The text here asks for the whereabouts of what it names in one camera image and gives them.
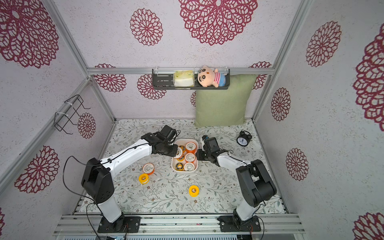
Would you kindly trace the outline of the orange white sealing tape roll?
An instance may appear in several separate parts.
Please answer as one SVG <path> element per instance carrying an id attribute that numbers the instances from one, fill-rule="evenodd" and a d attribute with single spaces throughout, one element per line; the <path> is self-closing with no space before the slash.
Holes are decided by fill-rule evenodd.
<path id="1" fill-rule="evenodd" d="M 185 149 L 187 153 L 195 154 L 198 150 L 198 145 L 194 142 L 188 142 L 185 145 Z"/>
<path id="2" fill-rule="evenodd" d="M 143 166 L 143 173 L 147 175 L 152 175 L 155 172 L 155 166 L 152 163 L 147 163 Z"/>
<path id="3" fill-rule="evenodd" d="M 178 147 L 177 148 L 177 153 L 175 155 L 175 159 L 183 158 L 183 156 L 184 156 L 184 151 L 180 147 Z"/>
<path id="4" fill-rule="evenodd" d="M 196 169 L 195 164 L 193 163 L 186 163 L 184 165 L 184 171 L 186 172 L 193 172 Z"/>
<path id="5" fill-rule="evenodd" d="M 196 155 L 195 155 L 195 154 L 193 154 L 193 153 L 187 153 L 187 154 L 185 155 L 185 161 L 186 161 L 187 163 L 193 163 L 195 160 L 196 160 Z"/>

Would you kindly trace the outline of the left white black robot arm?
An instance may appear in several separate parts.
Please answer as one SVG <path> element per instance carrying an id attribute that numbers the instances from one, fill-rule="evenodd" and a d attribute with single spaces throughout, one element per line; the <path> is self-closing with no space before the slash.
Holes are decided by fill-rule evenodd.
<path id="1" fill-rule="evenodd" d="M 95 201 L 104 220 L 114 224 L 123 218 L 122 209 L 114 197 L 115 178 L 135 162 L 150 155 L 175 157 L 178 150 L 175 144 L 177 133 L 176 130 L 148 133 L 114 155 L 101 160 L 92 158 L 87 162 L 81 185 Z"/>

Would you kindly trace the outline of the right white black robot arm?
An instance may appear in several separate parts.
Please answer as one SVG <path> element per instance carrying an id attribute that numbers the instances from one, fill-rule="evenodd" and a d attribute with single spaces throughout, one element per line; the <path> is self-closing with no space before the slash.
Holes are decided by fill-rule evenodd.
<path id="1" fill-rule="evenodd" d="M 260 204 L 277 194 L 277 188 L 261 160 L 246 161 L 225 150 L 199 149 L 197 160 L 209 161 L 236 174 L 243 200 L 234 210 L 234 222 L 244 224 L 253 218 Z"/>

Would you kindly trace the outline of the white plastic storage box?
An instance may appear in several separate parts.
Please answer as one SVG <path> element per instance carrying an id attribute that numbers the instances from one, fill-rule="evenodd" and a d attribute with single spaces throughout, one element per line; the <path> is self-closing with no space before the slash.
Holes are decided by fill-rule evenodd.
<path id="1" fill-rule="evenodd" d="M 188 143 L 188 142 L 194 142 L 194 143 L 196 143 L 196 144 L 198 145 L 198 149 L 199 149 L 199 144 L 198 144 L 198 142 L 197 142 L 196 140 L 193 140 L 193 139 L 179 139 L 179 140 L 176 140 L 176 141 L 175 141 L 175 144 L 179 147 L 179 146 L 185 146 L 186 143 Z M 179 173 L 185 173 L 185 174 L 194 173 L 194 172 L 198 169 L 198 166 L 199 166 L 199 164 L 198 164 L 198 160 L 197 160 L 197 152 L 195 153 L 195 155 L 196 155 L 196 160 L 193 162 L 193 164 L 195 164 L 196 169 L 195 169 L 193 172 L 176 171 L 176 170 L 175 170 L 175 165 L 176 165 L 177 163 L 183 163 L 183 164 L 185 165 L 187 162 L 186 162 L 185 160 L 183 160 L 182 162 L 179 162 L 179 161 L 177 161 L 177 159 L 175 159 L 175 157 L 173 157 L 173 158 L 172 158 L 172 161 L 171 161 L 171 167 L 172 167 L 172 170 L 173 170 L 173 171 L 176 171 L 176 172 L 179 172 Z"/>

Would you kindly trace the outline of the black twin-bell alarm clock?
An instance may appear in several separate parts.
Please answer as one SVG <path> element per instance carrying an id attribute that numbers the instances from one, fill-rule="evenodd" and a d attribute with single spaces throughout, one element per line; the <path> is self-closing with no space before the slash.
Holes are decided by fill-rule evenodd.
<path id="1" fill-rule="evenodd" d="M 240 131 L 240 133 L 237 137 L 237 143 L 242 147 L 246 147 L 249 145 L 252 138 L 253 138 L 253 136 L 251 135 L 250 132 L 242 130 L 242 131 Z"/>

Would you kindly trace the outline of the green linen pillow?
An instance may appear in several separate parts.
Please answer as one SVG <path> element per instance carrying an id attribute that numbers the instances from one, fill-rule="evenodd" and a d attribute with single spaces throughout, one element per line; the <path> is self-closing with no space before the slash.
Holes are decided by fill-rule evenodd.
<path id="1" fill-rule="evenodd" d="M 232 75 L 226 90 L 197 90 L 195 126 L 242 125 L 257 77 L 258 75 Z"/>

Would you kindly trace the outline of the green white tissue pack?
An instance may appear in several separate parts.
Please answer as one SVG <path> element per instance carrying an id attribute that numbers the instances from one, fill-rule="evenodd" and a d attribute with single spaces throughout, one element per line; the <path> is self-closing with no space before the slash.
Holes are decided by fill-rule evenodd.
<path id="1" fill-rule="evenodd" d="M 173 74 L 175 87 L 193 87 L 195 85 L 194 71 L 177 71 Z"/>

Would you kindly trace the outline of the cartoon boy plush doll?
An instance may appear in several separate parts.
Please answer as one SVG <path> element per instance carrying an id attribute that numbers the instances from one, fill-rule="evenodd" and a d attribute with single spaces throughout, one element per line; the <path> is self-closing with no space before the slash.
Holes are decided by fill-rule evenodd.
<path id="1" fill-rule="evenodd" d="M 211 69 L 208 66 L 203 66 L 197 76 L 198 83 L 206 88 L 206 87 L 224 87 L 227 83 L 226 75 L 219 72 L 218 69 Z"/>

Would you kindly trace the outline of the black wall shelf basket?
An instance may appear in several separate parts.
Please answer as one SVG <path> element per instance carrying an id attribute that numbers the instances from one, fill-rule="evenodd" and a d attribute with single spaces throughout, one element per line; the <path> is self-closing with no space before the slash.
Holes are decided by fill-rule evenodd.
<path id="1" fill-rule="evenodd" d="M 221 68 L 219 69 L 219 73 L 224 74 L 226 77 L 226 83 L 223 87 L 215 88 L 214 86 L 210 87 L 202 87 L 197 80 L 198 75 L 195 74 L 195 81 L 194 85 L 191 87 L 176 87 L 173 82 L 173 73 L 175 71 L 171 72 L 171 74 L 164 74 L 159 73 L 159 70 L 152 69 L 152 81 L 153 81 L 153 87 L 155 90 L 227 90 L 230 85 L 230 69 L 228 68 Z"/>

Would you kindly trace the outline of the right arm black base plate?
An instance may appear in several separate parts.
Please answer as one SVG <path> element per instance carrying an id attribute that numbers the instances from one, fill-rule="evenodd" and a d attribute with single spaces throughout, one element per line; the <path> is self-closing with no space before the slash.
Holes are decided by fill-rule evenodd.
<path id="1" fill-rule="evenodd" d="M 239 217 L 219 216 L 221 232 L 260 232 L 262 230 L 258 217 L 252 217 L 249 220 L 242 221 Z"/>

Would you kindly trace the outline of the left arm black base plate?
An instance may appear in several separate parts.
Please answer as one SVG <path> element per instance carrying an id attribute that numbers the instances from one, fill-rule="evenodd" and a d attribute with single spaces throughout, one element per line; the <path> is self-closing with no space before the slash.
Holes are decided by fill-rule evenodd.
<path id="1" fill-rule="evenodd" d="M 121 215 L 116 221 L 110 223 L 105 217 L 101 218 L 97 232 L 100 234 L 138 233 L 141 217 Z"/>

